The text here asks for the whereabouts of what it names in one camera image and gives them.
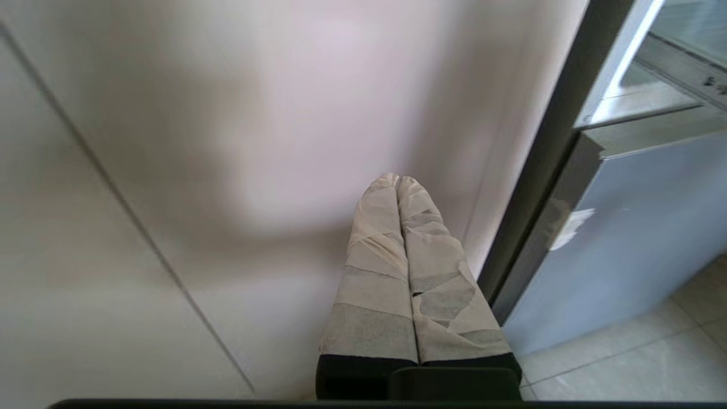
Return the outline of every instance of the tile grout line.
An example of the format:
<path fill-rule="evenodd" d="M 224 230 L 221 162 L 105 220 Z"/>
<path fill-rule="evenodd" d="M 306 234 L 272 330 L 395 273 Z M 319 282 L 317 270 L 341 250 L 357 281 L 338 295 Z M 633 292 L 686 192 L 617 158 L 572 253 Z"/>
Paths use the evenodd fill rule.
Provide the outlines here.
<path fill-rule="evenodd" d="M 35 69 L 35 66 L 32 64 L 32 62 L 30 61 L 28 56 L 24 53 L 23 49 L 20 47 L 20 44 L 17 42 L 17 40 L 14 38 L 14 36 L 10 33 L 9 28 L 5 25 L 5 23 L 2 20 L 0 20 L 0 37 L 2 37 L 2 39 L 4 40 L 4 43 L 8 46 L 10 52 L 17 58 L 17 61 L 20 65 L 20 67 L 30 77 L 31 82 L 33 82 L 36 85 L 41 96 L 43 97 L 43 99 L 45 99 L 45 102 L 48 103 L 51 111 L 53 111 L 53 113 L 60 120 L 61 124 L 71 134 L 71 139 L 81 149 L 81 152 L 85 155 L 86 159 L 89 161 L 89 164 L 91 165 L 92 169 L 95 170 L 96 173 L 100 176 L 101 181 L 106 185 L 106 187 L 111 192 L 111 196 L 121 206 L 121 209 L 123 210 L 123 212 L 126 213 L 126 216 L 130 219 L 130 221 L 132 222 L 132 225 L 137 229 L 138 233 L 141 235 L 142 240 L 146 243 L 147 246 L 149 246 L 151 252 L 156 256 L 159 263 L 161 264 L 162 269 L 172 278 L 173 283 L 179 288 L 184 299 L 188 302 L 188 304 L 192 307 L 192 310 L 196 313 L 198 318 L 202 321 L 203 326 L 211 333 L 211 335 L 212 335 L 213 339 L 215 340 L 215 342 L 217 343 L 217 345 L 221 348 L 222 352 L 225 354 L 225 356 L 228 358 L 228 360 L 230 360 L 230 363 L 232 363 L 236 372 L 240 375 L 240 377 L 242 377 L 243 382 L 249 387 L 250 392 L 254 396 L 255 387 L 253 386 L 253 384 L 250 381 L 247 374 L 245 374 L 245 372 L 243 371 L 240 364 L 237 362 L 237 360 L 235 360 L 235 358 L 232 355 L 232 352 L 229 350 L 229 348 L 222 342 L 220 335 L 214 329 L 211 322 L 207 319 L 206 315 L 202 312 L 199 305 L 194 301 L 189 290 L 187 289 L 186 286 L 184 286 L 184 284 L 182 283 L 182 280 L 179 278 L 179 276 L 177 276 L 177 273 L 172 268 L 171 263 L 166 259 L 164 254 L 161 252 L 160 247 L 156 244 L 153 237 L 151 236 L 151 234 L 148 232 L 148 230 L 142 223 L 141 219 L 136 215 L 136 213 L 132 209 L 132 206 L 130 205 L 130 203 L 124 198 L 124 195 L 121 193 L 121 189 L 113 182 L 113 180 L 111 179 L 111 176 L 109 175 L 106 168 L 102 165 L 98 156 L 94 153 L 94 151 L 91 149 L 88 142 L 86 142 L 86 140 L 82 136 L 81 131 L 78 129 L 78 127 L 76 127 L 76 125 L 71 120 L 71 117 L 65 112 L 63 107 L 60 105 L 60 102 L 55 97 L 55 95 L 51 91 L 50 87 L 42 79 L 42 77 L 40 76 L 40 73 Z"/>
<path fill-rule="evenodd" d="M 682 312 L 683 312 L 684 314 L 686 314 L 686 316 L 687 316 L 687 317 L 689 317 L 689 319 L 691 319 L 692 321 L 694 321 L 694 323 L 696 324 L 696 326 L 697 326 L 697 327 L 700 327 L 700 326 L 702 326 L 701 324 L 699 324 L 699 321 L 697 321 L 697 320 L 696 320 L 696 318 L 692 317 L 692 316 L 691 316 L 691 314 L 689 314 L 689 311 L 687 311 L 687 310 L 686 310 L 686 308 L 684 308 L 684 306 L 683 306 L 683 305 L 681 305 L 681 303 L 679 303 L 679 300 L 677 300 L 676 298 L 674 298 L 674 297 L 673 297 L 673 295 L 674 295 L 674 294 L 670 295 L 670 296 L 669 296 L 669 299 L 670 299 L 671 301 L 673 301 L 673 302 L 674 302 L 674 304 L 676 304 L 676 305 L 677 305 L 677 307 L 679 307 L 679 309 L 680 309 L 680 310 L 682 310 Z"/>
<path fill-rule="evenodd" d="M 715 322 L 719 322 L 719 321 L 722 321 L 722 320 L 727 320 L 727 317 L 722 317 L 720 319 L 716 319 L 714 321 L 708 322 L 707 324 L 700 325 L 699 328 L 707 336 L 707 338 L 709 338 L 712 342 L 714 342 L 715 344 L 717 344 L 717 347 L 719 349 L 721 349 L 722 351 L 724 351 L 725 354 L 727 354 L 727 346 L 722 346 L 721 343 L 717 342 L 717 340 L 714 339 L 714 337 L 712 337 L 712 335 L 710 333 L 708 333 L 707 330 L 704 329 L 704 326 L 705 325 L 711 325 L 711 324 L 714 324 Z"/>
<path fill-rule="evenodd" d="M 534 386 L 534 385 L 536 385 L 536 384 L 539 384 L 539 383 L 541 383 L 541 382 L 549 381 L 550 379 L 553 379 L 553 378 L 557 378 L 558 376 L 561 376 L 561 375 L 565 375 L 565 374 L 567 374 L 567 373 L 571 373 L 571 372 L 573 372 L 573 371 L 575 371 L 575 370 L 578 370 L 578 369 L 582 369 L 582 368 L 585 368 L 585 367 L 587 367 L 587 366 L 589 366 L 589 365 L 593 365 L 593 364 L 595 364 L 595 363 L 599 363 L 599 362 L 602 362 L 602 361 L 605 361 L 605 360 L 611 359 L 611 358 L 613 358 L 613 357 L 618 357 L 618 356 L 619 356 L 619 355 L 621 355 L 621 354 L 625 354 L 625 353 L 627 353 L 627 352 L 635 351 L 636 349 L 639 349 L 639 348 L 641 348 L 641 347 L 643 347 L 643 346 L 647 346 L 647 345 L 652 345 L 652 344 L 655 344 L 655 343 L 657 343 L 657 342 L 659 342 L 659 341 L 663 341 L 663 340 L 665 340 L 665 339 L 669 339 L 669 338 L 675 337 L 675 336 L 677 336 L 677 335 L 680 335 L 680 334 L 683 334 L 683 333 L 686 333 L 686 332 L 688 332 L 688 331 L 691 331 L 691 330 L 695 330 L 695 329 L 702 329 L 702 328 L 701 328 L 701 327 L 700 327 L 699 325 L 697 325 L 697 326 L 694 326 L 694 327 L 690 327 L 690 328 L 686 328 L 685 330 L 681 330 L 681 331 L 678 331 L 678 332 L 676 332 L 676 333 L 673 333 L 673 334 L 671 334 L 671 335 L 667 335 L 667 336 L 665 336 L 665 337 L 661 337 L 661 338 L 659 338 L 659 339 L 655 339 L 655 340 L 653 340 L 653 341 L 649 341 L 649 342 L 647 342 L 647 343 L 645 343 L 645 344 L 641 344 L 641 345 L 637 345 L 637 346 L 634 346 L 634 347 L 632 347 L 632 348 L 629 348 L 629 349 L 625 349 L 624 351 L 621 351 L 621 352 L 619 352 L 619 353 L 617 353 L 617 354 L 609 355 L 609 356 L 607 356 L 607 357 L 603 357 L 603 358 L 600 358 L 600 359 L 598 359 L 598 360 L 595 360 L 595 361 L 593 361 L 593 362 L 589 362 L 589 363 L 587 363 L 587 364 L 583 364 L 583 365 L 577 366 L 577 367 L 575 367 L 575 368 L 573 368 L 573 369 L 569 369 L 569 370 L 567 370 L 567 371 L 565 371 L 565 372 L 561 372 L 561 373 L 559 373 L 559 374 L 557 374 L 557 375 L 553 375 L 553 376 L 548 376 L 547 378 L 543 378 L 543 379 L 539 380 L 538 382 L 534 382 L 534 383 L 532 383 L 532 384 L 531 384 L 530 386 Z"/>
<path fill-rule="evenodd" d="M 535 392 L 535 389 L 533 389 L 533 386 L 532 385 L 528 385 L 528 388 L 530 388 L 530 392 L 533 392 L 533 396 L 535 396 L 535 400 L 540 400 L 540 398 L 538 397 L 537 392 Z"/>

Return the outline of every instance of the white wall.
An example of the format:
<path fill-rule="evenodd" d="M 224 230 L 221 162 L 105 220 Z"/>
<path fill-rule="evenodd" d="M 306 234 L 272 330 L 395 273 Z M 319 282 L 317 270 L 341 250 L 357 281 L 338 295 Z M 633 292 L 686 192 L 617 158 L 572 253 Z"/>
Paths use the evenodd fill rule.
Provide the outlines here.
<path fill-rule="evenodd" d="M 251 391 L 0 41 L 0 406 Z"/>
<path fill-rule="evenodd" d="M 313 387 L 353 207 L 418 178 L 479 271 L 585 0 L 4 0 L 256 397 Z"/>

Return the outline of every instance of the white cabinet door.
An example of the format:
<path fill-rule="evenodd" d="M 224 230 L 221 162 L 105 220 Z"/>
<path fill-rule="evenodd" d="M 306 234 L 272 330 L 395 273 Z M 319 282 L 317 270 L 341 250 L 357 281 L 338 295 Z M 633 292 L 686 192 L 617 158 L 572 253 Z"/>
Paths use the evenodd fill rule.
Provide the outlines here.
<path fill-rule="evenodd" d="M 0 41 L 0 406 L 250 396 Z"/>

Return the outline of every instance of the floor tile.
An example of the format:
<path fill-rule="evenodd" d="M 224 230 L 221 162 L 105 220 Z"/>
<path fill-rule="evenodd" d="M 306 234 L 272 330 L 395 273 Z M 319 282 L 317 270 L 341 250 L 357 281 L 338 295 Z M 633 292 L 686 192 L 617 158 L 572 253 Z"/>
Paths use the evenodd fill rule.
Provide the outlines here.
<path fill-rule="evenodd" d="M 696 327 L 674 301 L 635 319 L 520 358 L 530 384 Z"/>
<path fill-rule="evenodd" d="M 721 255 L 673 298 L 700 325 L 727 318 L 727 255 Z"/>
<path fill-rule="evenodd" d="M 703 329 L 717 345 L 727 351 L 727 319 L 705 325 Z"/>
<path fill-rule="evenodd" d="M 523 397 L 523 400 L 538 400 L 538 397 L 535 396 L 535 392 L 533 392 L 530 386 L 522 386 L 520 388 L 520 396 Z"/>
<path fill-rule="evenodd" d="M 727 353 L 694 328 L 532 386 L 541 400 L 727 401 Z"/>

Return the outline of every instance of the light gray panel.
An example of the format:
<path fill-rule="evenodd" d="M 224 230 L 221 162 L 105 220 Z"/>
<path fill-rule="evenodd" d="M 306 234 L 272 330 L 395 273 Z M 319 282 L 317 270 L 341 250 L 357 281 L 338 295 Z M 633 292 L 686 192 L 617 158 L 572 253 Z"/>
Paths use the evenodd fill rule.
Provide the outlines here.
<path fill-rule="evenodd" d="M 574 208 L 593 216 L 547 254 L 505 324 L 513 350 L 536 351 L 634 317 L 727 247 L 727 122 L 709 112 L 585 132 L 604 145 L 632 138 L 633 151 L 602 158 Z M 680 140 L 670 137 L 674 129 Z"/>

